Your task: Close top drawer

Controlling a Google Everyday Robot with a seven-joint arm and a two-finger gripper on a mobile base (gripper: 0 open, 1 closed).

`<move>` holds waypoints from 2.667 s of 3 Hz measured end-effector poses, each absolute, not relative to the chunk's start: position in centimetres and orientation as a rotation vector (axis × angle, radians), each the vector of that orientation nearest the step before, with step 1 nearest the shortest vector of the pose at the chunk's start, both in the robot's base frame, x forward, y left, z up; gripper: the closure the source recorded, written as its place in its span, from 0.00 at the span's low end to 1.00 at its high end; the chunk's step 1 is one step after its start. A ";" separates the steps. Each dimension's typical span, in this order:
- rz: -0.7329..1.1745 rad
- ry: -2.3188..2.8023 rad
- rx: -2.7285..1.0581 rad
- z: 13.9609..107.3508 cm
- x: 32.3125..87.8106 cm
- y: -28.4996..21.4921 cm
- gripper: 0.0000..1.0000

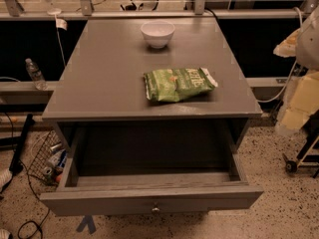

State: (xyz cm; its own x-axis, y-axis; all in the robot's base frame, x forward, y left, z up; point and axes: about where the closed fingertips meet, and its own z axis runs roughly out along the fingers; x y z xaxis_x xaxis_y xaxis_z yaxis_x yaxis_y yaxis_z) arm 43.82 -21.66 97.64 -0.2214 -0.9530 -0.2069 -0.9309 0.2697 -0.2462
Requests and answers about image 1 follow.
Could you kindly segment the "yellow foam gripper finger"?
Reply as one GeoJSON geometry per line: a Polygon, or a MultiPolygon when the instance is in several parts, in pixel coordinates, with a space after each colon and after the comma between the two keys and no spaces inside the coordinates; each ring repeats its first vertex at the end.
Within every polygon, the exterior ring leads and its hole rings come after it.
{"type": "Polygon", "coordinates": [[[293,77],[284,94],[275,130],[296,133],[319,110],[319,72],[308,71],[303,77],[293,77]]]}

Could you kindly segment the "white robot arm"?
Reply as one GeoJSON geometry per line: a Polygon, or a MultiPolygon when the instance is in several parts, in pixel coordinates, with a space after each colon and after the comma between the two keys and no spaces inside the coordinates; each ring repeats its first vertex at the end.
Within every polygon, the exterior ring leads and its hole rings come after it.
{"type": "Polygon", "coordinates": [[[295,57],[307,69],[303,77],[293,77],[286,88],[277,116],[276,131],[292,134],[319,111],[319,7],[273,50],[279,57],[295,57]]]}

